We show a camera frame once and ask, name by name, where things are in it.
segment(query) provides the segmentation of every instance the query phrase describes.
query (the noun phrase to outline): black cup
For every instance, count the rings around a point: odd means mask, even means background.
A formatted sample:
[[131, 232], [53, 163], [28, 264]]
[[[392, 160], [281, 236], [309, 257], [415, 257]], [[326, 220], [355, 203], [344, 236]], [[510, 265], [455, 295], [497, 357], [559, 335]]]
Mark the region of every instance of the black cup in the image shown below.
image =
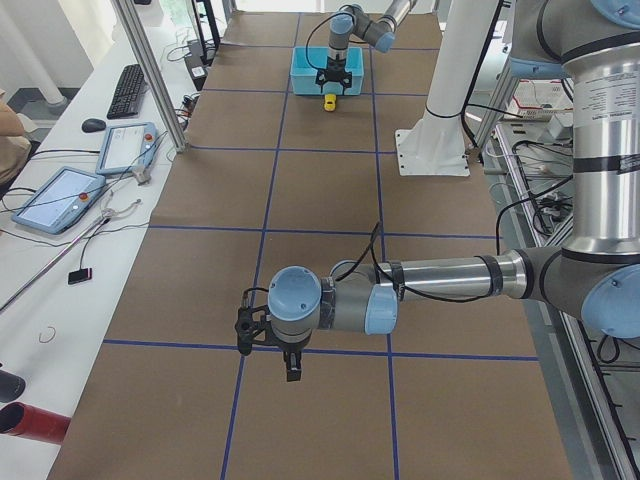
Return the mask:
[[13, 402], [16, 398], [22, 395], [24, 387], [26, 386], [27, 383], [24, 379], [14, 375], [13, 373], [0, 370], [0, 402]]

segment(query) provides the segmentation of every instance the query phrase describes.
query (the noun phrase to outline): yellow object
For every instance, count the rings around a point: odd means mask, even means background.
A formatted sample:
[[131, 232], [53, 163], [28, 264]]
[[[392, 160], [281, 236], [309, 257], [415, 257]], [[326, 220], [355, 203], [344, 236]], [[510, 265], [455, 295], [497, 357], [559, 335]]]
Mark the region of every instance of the yellow object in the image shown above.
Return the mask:
[[335, 93], [327, 93], [324, 96], [324, 109], [327, 112], [333, 112], [336, 109], [336, 94]]

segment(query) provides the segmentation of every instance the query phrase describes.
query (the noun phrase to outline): person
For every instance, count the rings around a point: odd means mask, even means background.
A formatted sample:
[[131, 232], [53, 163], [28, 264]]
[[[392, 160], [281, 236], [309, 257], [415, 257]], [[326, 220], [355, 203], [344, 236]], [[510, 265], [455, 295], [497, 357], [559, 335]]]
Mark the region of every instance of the person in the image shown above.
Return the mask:
[[18, 176], [31, 151], [18, 115], [0, 100], [0, 195], [4, 195]]

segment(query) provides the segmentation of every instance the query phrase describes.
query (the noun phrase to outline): red cylinder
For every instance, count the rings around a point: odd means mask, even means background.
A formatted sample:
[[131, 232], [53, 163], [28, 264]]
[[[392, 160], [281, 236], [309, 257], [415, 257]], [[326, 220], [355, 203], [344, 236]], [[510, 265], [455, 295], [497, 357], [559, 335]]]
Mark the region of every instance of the red cylinder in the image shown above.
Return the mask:
[[0, 433], [61, 445], [70, 421], [69, 417], [14, 402], [0, 410]]

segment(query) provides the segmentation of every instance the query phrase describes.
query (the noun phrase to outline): table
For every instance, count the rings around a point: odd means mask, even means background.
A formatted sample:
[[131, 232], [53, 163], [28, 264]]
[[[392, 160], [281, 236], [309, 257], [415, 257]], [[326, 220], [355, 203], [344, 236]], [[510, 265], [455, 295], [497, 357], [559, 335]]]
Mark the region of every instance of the table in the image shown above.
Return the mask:
[[[176, 43], [176, 32], [170, 29], [148, 28], [147, 35], [156, 58], [166, 57], [171, 45]], [[80, 126], [87, 118], [104, 118], [122, 68], [131, 63], [135, 63], [135, 58], [123, 36], [89, 77], [40, 150], [100, 149], [104, 132], [85, 134]], [[195, 92], [191, 79], [182, 61], [169, 62], [163, 58], [160, 66], [174, 106], [179, 107], [183, 95]], [[139, 117], [133, 121], [138, 120], [154, 122], [159, 133], [165, 130], [150, 92], [145, 95]], [[132, 120], [109, 121], [108, 125], [128, 123]], [[171, 169], [174, 152], [170, 140], [165, 138], [156, 154], [149, 184], [138, 186], [133, 178], [118, 182], [113, 188], [115, 194], [109, 202], [110, 208], [122, 210], [138, 198], [142, 203], [126, 218], [110, 222], [105, 230], [144, 225], [149, 220]], [[83, 154], [36, 156], [16, 179], [14, 187], [38, 188], [65, 165], [94, 171], [96, 159], [95, 155]], [[5, 201], [8, 207], [15, 208], [26, 198], [7, 196]], [[56, 244], [68, 242], [99, 215], [99, 205], [94, 205], [77, 225], [58, 236], [18, 226], [11, 221], [9, 213], [0, 214], [0, 228]], [[0, 362], [27, 382], [19, 401], [73, 415], [145, 230], [144, 226], [125, 229], [92, 239], [85, 263], [93, 268], [94, 278], [69, 286], [67, 273], [78, 268], [82, 247], [77, 246], [0, 316]], [[0, 302], [9, 298], [59, 250], [0, 234], [3, 271]], [[58, 450], [56, 445], [0, 436], [0, 478], [46, 478]]]

